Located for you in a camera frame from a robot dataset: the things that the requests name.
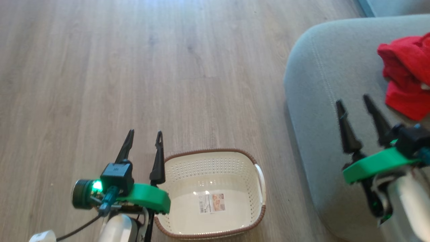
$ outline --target stitching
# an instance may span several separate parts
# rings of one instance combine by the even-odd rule
[[[324,84],[324,89],[326,90],[326,93],[329,96],[330,105],[333,108],[333,114],[335,115],[335,118],[336,118],[336,106],[335,106],[335,102],[333,101],[335,99],[334,98],[334,94],[333,94],[333,90],[332,90],[330,82],[329,82],[329,80],[327,78],[327,73],[325,72],[324,68],[322,68],[321,57],[320,57],[319,53],[316,51],[314,38],[311,39],[311,44],[312,44],[312,53],[313,53],[313,56],[314,56],[314,58],[316,60],[316,64],[318,66],[319,74],[322,77],[322,82]]]

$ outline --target green plastic bracket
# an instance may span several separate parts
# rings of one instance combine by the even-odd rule
[[[135,183],[132,191],[126,197],[119,197],[117,201],[129,201],[157,213],[170,212],[170,198],[167,192],[144,183]]]
[[[419,161],[419,159],[407,159],[393,147],[355,162],[346,168],[343,173],[345,181],[351,184],[376,174]]]

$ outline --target barcode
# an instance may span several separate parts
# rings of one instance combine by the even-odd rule
[[[199,201],[199,206],[200,206],[200,213],[203,213],[203,201]]]

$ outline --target green led light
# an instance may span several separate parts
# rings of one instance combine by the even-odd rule
[[[99,192],[103,191],[103,186],[101,185],[101,181],[99,180],[95,181],[92,185],[92,189]]]

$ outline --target wooden floor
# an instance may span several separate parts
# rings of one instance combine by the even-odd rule
[[[166,155],[255,156],[266,215],[220,241],[336,241],[312,206],[282,82],[304,31],[359,16],[354,0],[0,0],[1,241],[95,216],[73,209],[71,189],[115,160],[130,128],[139,182],[159,129]],[[68,241],[97,241],[100,225]]]

